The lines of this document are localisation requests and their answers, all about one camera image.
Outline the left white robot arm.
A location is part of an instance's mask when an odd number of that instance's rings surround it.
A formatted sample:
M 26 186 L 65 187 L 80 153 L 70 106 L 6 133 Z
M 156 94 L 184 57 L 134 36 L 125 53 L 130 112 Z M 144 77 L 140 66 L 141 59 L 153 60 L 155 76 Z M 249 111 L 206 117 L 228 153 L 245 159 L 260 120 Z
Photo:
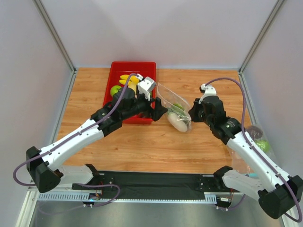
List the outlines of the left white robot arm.
M 122 88 L 72 133 L 41 149 L 30 147 L 26 151 L 27 170 L 39 192 L 48 192 L 62 182 L 66 175 L 59 168 L 78 151 L 121 128 L 135 115 L 145 114 L 157 121 L 167 111 L 160 98 L 146 99 L 144 94 L 136 97 L 130 88 Z

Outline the yellow pear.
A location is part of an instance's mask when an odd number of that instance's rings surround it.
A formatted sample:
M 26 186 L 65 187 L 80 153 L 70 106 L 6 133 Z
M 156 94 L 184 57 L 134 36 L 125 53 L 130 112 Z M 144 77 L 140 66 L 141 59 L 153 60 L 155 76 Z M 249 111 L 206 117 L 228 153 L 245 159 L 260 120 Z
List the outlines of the yellow pear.
M 133 82 L 133 81 L 128 82 L 127 87 L 130 88 L 131 90 L 133 90 L 135 95 L 137 94 L 137 83 L 136 82 Z

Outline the white radish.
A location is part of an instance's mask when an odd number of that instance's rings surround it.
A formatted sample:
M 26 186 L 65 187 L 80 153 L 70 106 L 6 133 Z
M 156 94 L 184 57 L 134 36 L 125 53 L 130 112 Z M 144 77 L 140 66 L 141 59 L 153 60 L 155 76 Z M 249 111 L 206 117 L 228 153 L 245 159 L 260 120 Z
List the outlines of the white radish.
M 168 121 L 170 124 L 180 132 L 187 132 L 186 123 L 179 118 L 179 116 L 175 113 L 170 113 L 168 115 Z

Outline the polka dot zip bag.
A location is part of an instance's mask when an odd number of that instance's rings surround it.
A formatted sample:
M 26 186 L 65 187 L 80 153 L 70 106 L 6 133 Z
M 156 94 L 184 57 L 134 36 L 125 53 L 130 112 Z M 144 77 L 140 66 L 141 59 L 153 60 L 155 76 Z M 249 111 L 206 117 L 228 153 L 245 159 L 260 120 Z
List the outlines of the polka dot zip bag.
M 167 119 L 169 123 L 179 132 L 189 132 L 191 130 L 191 117 L 188 113 L 189 103 L 174 91 L 162 84 L 157 85 L 157 97 L 162 101 L 162 105 L 167 108 Z

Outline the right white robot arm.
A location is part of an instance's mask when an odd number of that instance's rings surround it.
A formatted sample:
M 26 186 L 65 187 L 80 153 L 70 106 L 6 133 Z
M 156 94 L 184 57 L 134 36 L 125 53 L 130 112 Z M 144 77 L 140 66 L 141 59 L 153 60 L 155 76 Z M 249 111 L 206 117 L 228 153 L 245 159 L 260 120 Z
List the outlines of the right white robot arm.
M 194 100 L 189 111 L 193 122 L 204 122 L 212 134 L 224 145 L 235 151 L 257 174 L 252 179 L 225 166 L 215 172 L 220 185 L 235 189 L 256 200 L 263 211 L 278 219 L 291 208 L 298 210 L 297 222 L 302 220 L 299 202 L 303 193 L 300 176 L 290 176 L 276 165 L 245 132 L 241 123 L 228 117 L 218 96 Z

